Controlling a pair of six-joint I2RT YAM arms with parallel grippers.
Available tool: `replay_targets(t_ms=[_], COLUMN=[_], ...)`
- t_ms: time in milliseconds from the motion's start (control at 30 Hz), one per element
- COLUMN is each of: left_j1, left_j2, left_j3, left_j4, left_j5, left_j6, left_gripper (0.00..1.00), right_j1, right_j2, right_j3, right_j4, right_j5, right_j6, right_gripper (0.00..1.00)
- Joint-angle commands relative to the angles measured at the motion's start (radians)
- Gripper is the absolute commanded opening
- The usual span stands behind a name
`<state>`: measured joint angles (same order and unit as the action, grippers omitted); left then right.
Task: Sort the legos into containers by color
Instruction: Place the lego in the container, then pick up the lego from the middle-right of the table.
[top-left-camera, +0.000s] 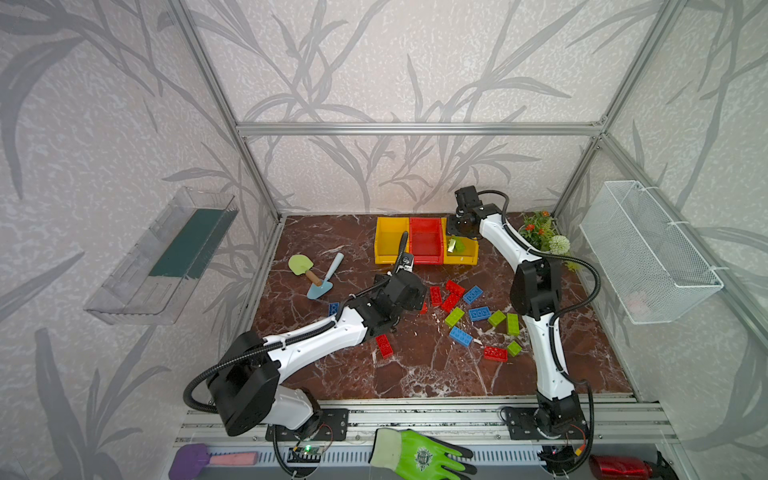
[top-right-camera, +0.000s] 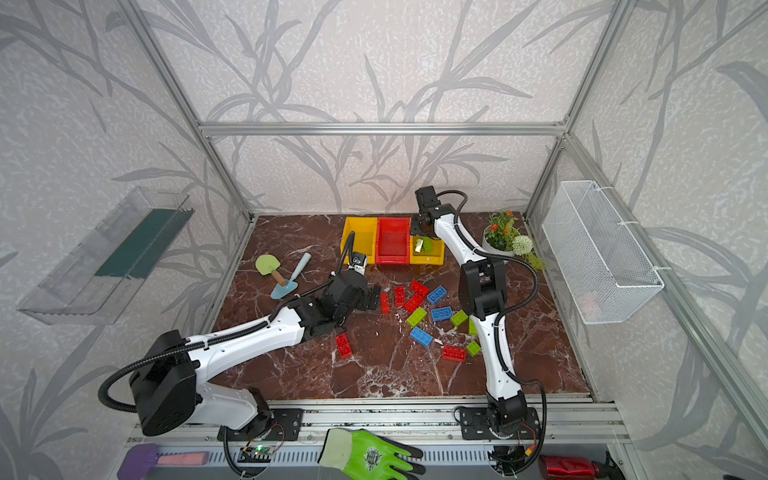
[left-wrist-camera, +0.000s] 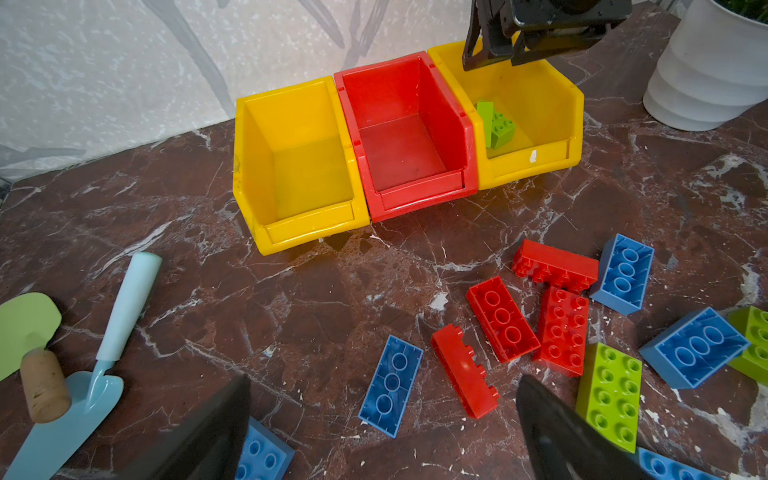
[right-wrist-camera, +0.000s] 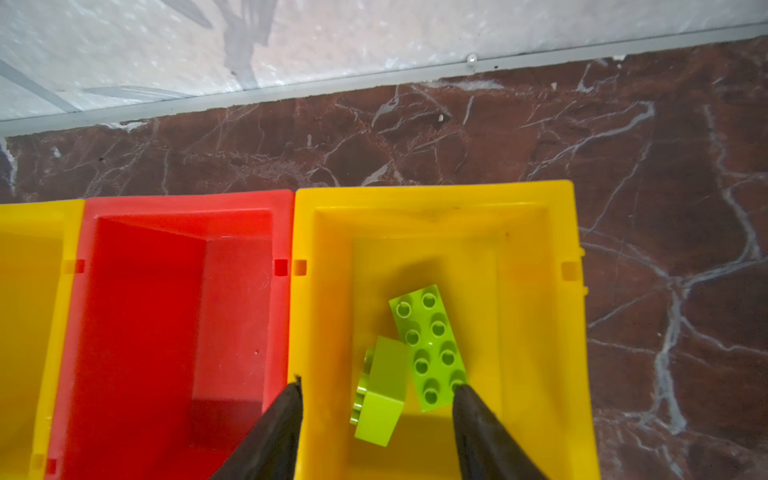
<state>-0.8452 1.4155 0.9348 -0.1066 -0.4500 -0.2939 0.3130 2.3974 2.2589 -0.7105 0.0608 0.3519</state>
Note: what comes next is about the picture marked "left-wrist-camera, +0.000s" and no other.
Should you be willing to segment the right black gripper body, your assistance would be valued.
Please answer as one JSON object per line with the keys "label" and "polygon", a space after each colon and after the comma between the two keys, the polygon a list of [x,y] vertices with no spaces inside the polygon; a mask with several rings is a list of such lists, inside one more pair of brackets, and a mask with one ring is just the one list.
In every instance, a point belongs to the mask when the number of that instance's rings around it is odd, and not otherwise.
{"label": "right black gripper body", "polygon": [[466,71],[518,66],[591,48],[632,13],[630,0],[477,0],[462,54]]}

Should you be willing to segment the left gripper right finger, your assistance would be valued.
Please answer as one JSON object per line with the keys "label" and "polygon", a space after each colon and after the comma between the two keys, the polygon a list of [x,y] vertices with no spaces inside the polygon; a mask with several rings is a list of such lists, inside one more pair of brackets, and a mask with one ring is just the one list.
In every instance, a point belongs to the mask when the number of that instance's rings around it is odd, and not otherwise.
{"label": "left gripper right finger", "polygon": [[650,477],[535,377],[521,377],[516,408],[537,479]]}

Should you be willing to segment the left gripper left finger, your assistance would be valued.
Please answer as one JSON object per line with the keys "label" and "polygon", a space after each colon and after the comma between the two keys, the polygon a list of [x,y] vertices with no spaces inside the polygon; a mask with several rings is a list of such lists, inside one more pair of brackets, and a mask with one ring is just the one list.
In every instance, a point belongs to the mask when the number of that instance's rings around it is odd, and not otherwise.
{"label": "left gripper left finger", "polygon": [[248,428],[250,380],[232,379],[119,474],[121,479],[233,479]]}

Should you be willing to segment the green lego top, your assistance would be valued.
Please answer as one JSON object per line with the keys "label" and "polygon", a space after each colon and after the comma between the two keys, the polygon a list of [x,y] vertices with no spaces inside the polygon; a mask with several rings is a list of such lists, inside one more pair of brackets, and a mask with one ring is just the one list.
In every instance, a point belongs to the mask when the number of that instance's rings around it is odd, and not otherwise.
{"label": "green lego top", "polygon": [[516,133],[516,124],[498,111],[493,102],[478,101],[475,108],[483,120],[487,148],[499,149],[512,141]]}

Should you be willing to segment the green lego small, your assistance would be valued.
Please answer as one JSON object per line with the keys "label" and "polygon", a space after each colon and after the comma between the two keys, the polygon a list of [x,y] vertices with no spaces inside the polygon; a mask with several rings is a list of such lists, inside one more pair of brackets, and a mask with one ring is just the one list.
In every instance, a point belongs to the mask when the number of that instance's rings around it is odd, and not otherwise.
{"label": "green lego small", "polygon": [[754,306],[734,310],[727,316],[728,322],[750,342],[728,365],[764,386],[768,382],[767,319],[768,313]]}

